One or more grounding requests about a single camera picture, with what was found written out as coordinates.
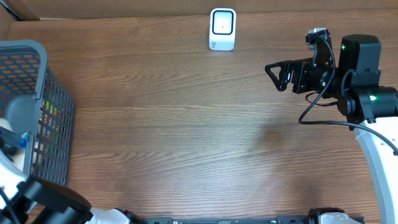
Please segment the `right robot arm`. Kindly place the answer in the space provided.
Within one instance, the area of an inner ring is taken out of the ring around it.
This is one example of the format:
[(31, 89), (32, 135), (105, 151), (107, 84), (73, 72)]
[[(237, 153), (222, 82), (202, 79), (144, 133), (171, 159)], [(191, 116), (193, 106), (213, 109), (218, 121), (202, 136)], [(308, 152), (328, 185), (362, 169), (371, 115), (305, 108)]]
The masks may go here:
[(376, 36), (346, 35), (336, 59), (328, 30), (314, 30), (306, 36), (314, 51), (311, 58), (284, 60), (265, 66), (278, 91), (289, 83), (296, 94), (334, 98), (333, 104), (346, 121), (306, 121), (300, 124), (347, 126), (355, 134), (367, 160), (376, 191), (380, 222), (397, 223), (397, 90), (379, 84), (381, 43)]

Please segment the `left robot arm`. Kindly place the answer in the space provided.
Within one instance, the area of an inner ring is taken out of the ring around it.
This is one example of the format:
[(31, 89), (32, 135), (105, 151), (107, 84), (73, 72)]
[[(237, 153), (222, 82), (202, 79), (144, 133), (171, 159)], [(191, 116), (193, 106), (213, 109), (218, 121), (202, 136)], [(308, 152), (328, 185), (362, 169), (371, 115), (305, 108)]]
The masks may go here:
[(16, 161), (25, 140), (12, 131), (6, 119), (1, 119), (1, 223), (26, 223), (37, 204), (43, 209), (33, 223), (146, 222), (129, 210), (94, 208), (68, 187), (25, 175)]

